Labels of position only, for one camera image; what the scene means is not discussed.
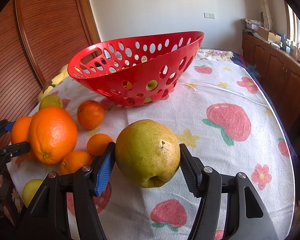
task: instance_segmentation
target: large orange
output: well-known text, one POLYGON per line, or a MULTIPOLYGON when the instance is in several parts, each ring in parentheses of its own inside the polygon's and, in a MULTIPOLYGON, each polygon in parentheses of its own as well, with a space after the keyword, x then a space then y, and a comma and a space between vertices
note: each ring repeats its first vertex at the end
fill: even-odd
POLYGON ((90 165, 93 158, 83 151, 70 152, 60 163, 60 175, 75 173, 84 165, 90 165))
MULTIPOLYGON (((13 125, 11 130, 11 144, 19 143, 19 142, 29 142, 28 139, 28 132, 29 132, 29 126, 32 120, 32 116, 23 116, 20 117, 13 125)), ((20 158, 27 160, 27 161, 33 161, 35 160, 35 156, 33 152, 30 150, 30 152, 26 154, 20 155, 20 158)))
POLYGON ((109 142, 113 142, 112 138, 104 133, 97 133, 92 136, 87 143, 87 152, 92 156, 103 155, 109 142))
POLYGON ((105 117, 105 111, 102 106, 93 100, 83 102, 77 111, 78 122, 85 129, 95 129, 105 117))
POLYGON ((77 136, 77 126, 71 115, 58 106, 39 110, 29 127, 31 150, 45 164, 60 163, 74 150, 77 136))

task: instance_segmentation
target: metal screw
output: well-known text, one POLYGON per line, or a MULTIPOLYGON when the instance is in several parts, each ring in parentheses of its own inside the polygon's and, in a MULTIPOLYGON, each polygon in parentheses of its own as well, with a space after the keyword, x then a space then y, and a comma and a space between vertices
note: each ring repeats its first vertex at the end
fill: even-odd
POLYGON ((84 165, 81 170, 83 171, 90 171, 91 167, 89 165, 84 165))
POLYGON ((245 179, 245 178, 247 177, 247 175, 244 174, 243 172, 239 172, 239 173, 238 173, 238 177, 239 177, 240 179, 245 179))
POLYGON ((207 167, 204 167, 203 170, 206 172, 206 173, 211 173, 212 172, 212 168, 207 166, 207 167))
POLYGON ((50 172, 50 173, 48 174, 48 177, 49 177, 50 179, 52 179, 52 178, 54 178, 56 175, 57 175, 57 173, 56 173, 55 171, 52 171, 52 172, 50 172))

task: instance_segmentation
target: wooden wardrobe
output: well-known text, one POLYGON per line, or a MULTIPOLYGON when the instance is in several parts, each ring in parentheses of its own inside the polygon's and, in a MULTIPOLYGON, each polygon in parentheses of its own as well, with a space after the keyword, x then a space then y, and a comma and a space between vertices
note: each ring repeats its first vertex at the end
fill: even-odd
MULTIPOLYGON (((46 80, 95 42, 80 0, 10 0, 0 13, 0 120, 37 104, 46 80)), ((8 145, 9 134, 0 138, 8 145)))

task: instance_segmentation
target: white tablecloth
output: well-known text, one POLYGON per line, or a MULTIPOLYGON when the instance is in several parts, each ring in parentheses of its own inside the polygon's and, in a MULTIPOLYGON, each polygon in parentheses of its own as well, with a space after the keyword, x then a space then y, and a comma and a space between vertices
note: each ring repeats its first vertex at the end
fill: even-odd
MULTIPOLYGON (((65 109, 76 122, 78 106, 88 99, 101 102, 106 109, 104 121, 94 130, 85 130, 77 122, 76 150, 85 151, 87 141, 96 133, 106 133, 115 141, 128 124, 152 119, 170 127, 180 143, 185 143, 204 165, 222 174, 246 173, 266 205, 279 239, 284 239, 294 209, 290 154, 264 95, 242 67, 230 62, 228 55, 198 50, 174 91, 147 106, 113 105, 71 77, 51 93, 63 99, 65 109)), ((49 172, 59 169, 58 165, 20 158, 14 158, 7 166, 20 195, 26 182, 44 179, 49 172)), ((189 193, 180 169, 164 186, 143 189, 125 179, 115 165, 106 191, 95 198, 95 203, 109 240, 167 240, 187 239, 199 199, 189 193)), ((71 194, 68 194, 68 213, 72 238, 79 239, 71 194)), ((216 238, 221 238, 225 215, 226 196, 223 196, 216 238)))

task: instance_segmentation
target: red fruit basket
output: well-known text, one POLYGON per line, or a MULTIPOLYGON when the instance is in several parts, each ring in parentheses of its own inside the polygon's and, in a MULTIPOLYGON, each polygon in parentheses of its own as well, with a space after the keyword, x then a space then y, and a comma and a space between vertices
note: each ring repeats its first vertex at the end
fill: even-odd
POLYGON ((147 105, 173 90, 203 36, 203 32, 181 32, 104 41, 77 53, 68 73, 116 104, 147 105), (98 56, 82 63, 92 53, 98 56))

